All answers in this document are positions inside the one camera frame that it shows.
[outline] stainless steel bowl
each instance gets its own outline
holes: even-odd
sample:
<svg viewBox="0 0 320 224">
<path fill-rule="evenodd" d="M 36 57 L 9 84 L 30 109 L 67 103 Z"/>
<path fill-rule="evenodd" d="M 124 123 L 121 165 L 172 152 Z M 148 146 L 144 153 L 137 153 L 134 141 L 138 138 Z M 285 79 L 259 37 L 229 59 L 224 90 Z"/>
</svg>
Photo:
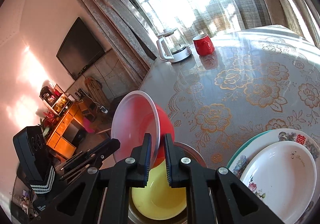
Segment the stainless steel bowl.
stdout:
<svg viewBox="0 0 320 224">
<path fill-rule="evenodd" d="M 196 160 L 202 167 L 207 167 L 202 156 L 192 147 L 179 142 L 174 142 L 174 145 L 177 147 L 181 147 L 184 150 L 186 157 Z M 142 215 L 134 206 L 132 201 L 132 196 L 131 196 L 131 190 L 130 190 L 128 223 L 129 224 L 160 224 L 160 223 L 161 224 L 185 224 L 187 223 L 187 209 L 184 209 L 180 214 L 168 220 L 152 220 Z"/>
</svg>

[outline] decorated plate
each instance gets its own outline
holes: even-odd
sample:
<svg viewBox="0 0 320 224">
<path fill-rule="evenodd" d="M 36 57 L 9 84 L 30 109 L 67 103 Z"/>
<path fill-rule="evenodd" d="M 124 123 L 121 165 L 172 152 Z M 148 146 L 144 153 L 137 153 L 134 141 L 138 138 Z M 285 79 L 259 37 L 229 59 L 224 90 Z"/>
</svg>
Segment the decorated plate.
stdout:
<svg viewBox="0 0 320 224">
<path fill-rule="evenodd" d="M 262 149 L 276 142 L 279 142 L 279 141 L 297 142 L 304 145 L 308 149 L 308 151 L 311 153 L 316 163 L 316 172 L 317 172 L 316 188 L 308 207 L 296 222 L 296 224 L 302 224 L 303 221 L 310 214 L 311 209 L 316 204 L 320 196 L 320 177 L 319 177 L 320 176 L 320 159 L 318 159 L 318 157 L 320 156 L 320 149 L 318 145 L 307 134 L 303 133 L 302 131 L 290 129 L 290 128 L 280 128 L 280 129 L 270 130 L 269 132 L 265 132 L 263 135 L 257 138 L 253 137 L 252 139 L 254 140 L 251 141 L 246 148 L 240 151 L 233 161 L 230 161 L 228 163 L 228 168 L 238 178 L 241 177 L 247 165 Z"/>
<path fill-rule="evenodd" d="M 247 142 L 245 142 L 231 157 L 231 159 L 229 160 L 228 164 L 227 164 L 227 168 L 230 169 L 231 163 L 235 160 L 235 158 L 242 152 L 243 149 L 245 149 L 253 140 L 257 139 L 259 136 L 264 135 L 265 133 L 270 132 L 271 130 L 262 132 L 252 138 L 250 138 Z"/>
<path fill-rule="evenodd" d="M 294 224 L 311 201 L 316 164 L 303 145 L 276 142 L 251 160 L 240 180 L 285 224 Z"/>
</svg>

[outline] television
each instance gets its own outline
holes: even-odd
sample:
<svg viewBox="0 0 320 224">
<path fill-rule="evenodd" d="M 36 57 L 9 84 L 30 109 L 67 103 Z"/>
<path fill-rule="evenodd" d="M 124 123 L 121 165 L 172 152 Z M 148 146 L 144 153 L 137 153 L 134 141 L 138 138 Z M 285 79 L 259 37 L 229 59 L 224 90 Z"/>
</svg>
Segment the television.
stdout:
<svg viewBox="0 0 320 224">
<path fill-rule="evenodd" d="M 77 80 L 104 54 L 102 46 L 78 17 L 56 56 L 72 78 Z"/>
</svg>

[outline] orange cabinet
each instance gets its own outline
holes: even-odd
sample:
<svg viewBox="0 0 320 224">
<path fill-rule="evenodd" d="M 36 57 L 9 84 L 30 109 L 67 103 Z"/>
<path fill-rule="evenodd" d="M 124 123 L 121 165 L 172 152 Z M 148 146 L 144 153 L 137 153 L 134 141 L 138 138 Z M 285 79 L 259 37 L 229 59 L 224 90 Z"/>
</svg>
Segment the orange cabinet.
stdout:
<svg viewBox="0 0 320 224">
<path fill-rule="evenodd" d="M 52 135 L 52 138 L 50 139 L 48 145 L 51 147 L 51 148 L 54 148 L 56 146 L 56 144 L 58 143 L 60 139 L 60 135 L 58 133 L 54 133 Z"/>
<path fill-rule="evenodd" d="M 79 110 L 78 105 L 77 105 L 76 103 L 73 103 L 73 104 L 71 105 L 71 108 L 70 108 L 70 110 L 69 110 L 69 113 L 71 114 L 71 116 L 74 116 L 74 115 L 77 113 L 78 110 Z"/>
<path fill-rule="evenodd" d="M 54 150 L 69 159 L 72 157 L 74 151 L 76 150 L 76 147 L 71 145 L 64 138 L 60 138 L 58 143 L 56 144 Z"/>
<path fill-rule="evenodd" d="M 83 119 L 84 116 L 79 110 L 78 105 L 76 103 L 73 103 L 61 117 L 60 122 L 58 122 L 58 124 L 52 130 L 50 136 L 46 141 L 47 145 L 57 153 L 59 153 L 59 155 L 63 156 L 65 159 L 71 158 L 74 151 L 76 150 L 76 147 L 63 138 L 63 133 L 73 120 L 75 120 L 74 123 L 77 122 L 77 128 L 80 129 L 81 127 L 84 127 Z"/>
</svg>

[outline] lace tablecloth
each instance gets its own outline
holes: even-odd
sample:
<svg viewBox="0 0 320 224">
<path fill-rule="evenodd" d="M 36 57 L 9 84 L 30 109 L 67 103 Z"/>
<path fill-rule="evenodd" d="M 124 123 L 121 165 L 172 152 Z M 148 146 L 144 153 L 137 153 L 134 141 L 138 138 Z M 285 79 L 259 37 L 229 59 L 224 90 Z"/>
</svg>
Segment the lace tablecloth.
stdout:
<svg viewBox="0 0 320 224">
<path fill-rule="evenodd" d="M 156 59 L 140 90 L 167 112 L 175 140 L 208 167 L 226 166 L 248 139 L 275 128 L 320 143 L 320 50 L 291 30 L 266 26 L 212 38 L 215 52 Z"/>
</svg>

